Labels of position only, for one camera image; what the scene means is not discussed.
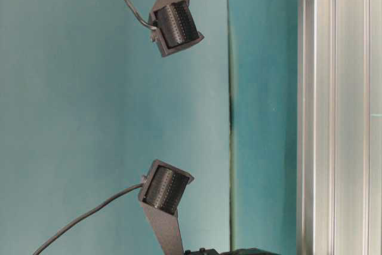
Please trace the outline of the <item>lower black gripper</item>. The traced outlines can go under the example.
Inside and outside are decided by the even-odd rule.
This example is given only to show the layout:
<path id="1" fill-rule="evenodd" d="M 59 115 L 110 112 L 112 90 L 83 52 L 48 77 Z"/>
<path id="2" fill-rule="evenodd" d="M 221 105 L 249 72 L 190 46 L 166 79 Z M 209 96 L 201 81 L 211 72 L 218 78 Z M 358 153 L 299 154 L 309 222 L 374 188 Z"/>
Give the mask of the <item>lower black gripper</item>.
<path id="1" fill-rule="evenodd" d="M 222 252 L 219 253 L 215 249 L 206 249 L 206 248 L 200 248 L 199 250 L 196 251 L 190 251 L 186 250 L 184 255 L 278 255 L 277 253 L 272 253 L 270 251 L 265 251 L 261 250 L 258 248 L 242 248 L 242 249 L 237 249 L 233 251 L 227 251 L 227 252 Z"/>

